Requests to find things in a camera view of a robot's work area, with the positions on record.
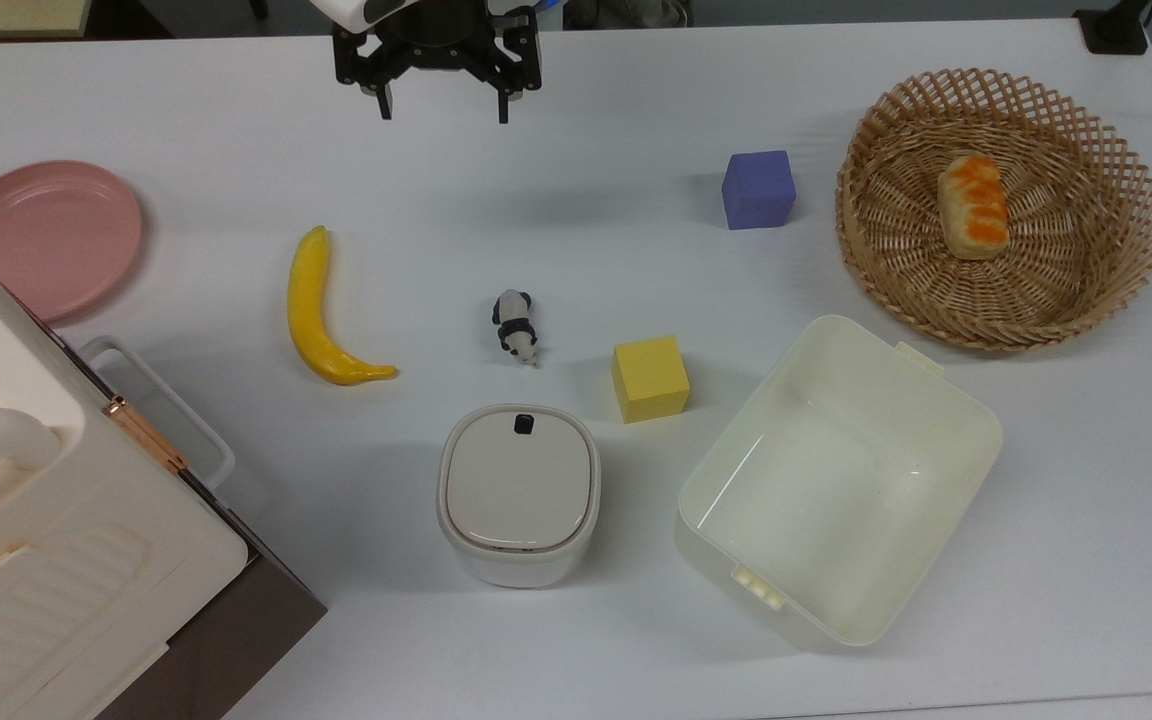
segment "panda toy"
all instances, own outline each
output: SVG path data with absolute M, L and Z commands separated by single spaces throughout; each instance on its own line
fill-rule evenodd
M 536 331 L 531 327 L 531 296 L 525 291 L 500 293 L 492 309 L 492 324 L 500 325 L 500 350 L 517 357 L 524 365 L 536 365 Z

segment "pink plate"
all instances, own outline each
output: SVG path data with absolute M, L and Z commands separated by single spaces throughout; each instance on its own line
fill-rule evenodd
M 59 160 L 0 177 L 0 282 L 45 323 L 104 297 L 138 249 L 141 205 L 109 170 Z

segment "white lid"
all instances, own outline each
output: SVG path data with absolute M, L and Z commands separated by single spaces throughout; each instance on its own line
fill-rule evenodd
M 570 420 L 503 407 L 470 420 L 453 442 L 445 502 L 454 532 L 506 551 L 550 550 L 579 532 L 594 501 L 594 464 Z

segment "banana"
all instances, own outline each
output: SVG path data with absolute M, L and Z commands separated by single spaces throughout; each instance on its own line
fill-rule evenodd
M 393 365 L 370 365 L 340 350 L 323 327 L 323 290 L 329 260 L 332 242 L 319 225 L 301 238 L 287 281 L 287 327 L 296 351 L 320 378 L 339 386 L 394 377 L 397 370 Z

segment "copper latch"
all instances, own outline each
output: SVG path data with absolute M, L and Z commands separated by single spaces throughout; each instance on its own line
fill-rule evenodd
M 111 397 L 109 404 L 104 407 L 101 414 L 114 420 L 132 442 L 141 446 L 141 449 L 150 454 L 150 457 L 168 473 L 177 475 L 180 470 L 189 467 L 189 462 L 179 454 L 177 448 L 172 447 L 172 444 L 157 432 L 154 425 L 145 419 L 145 415 L 138 414 L 131 404 L 128 404 L 127 397 L 122 395 Z

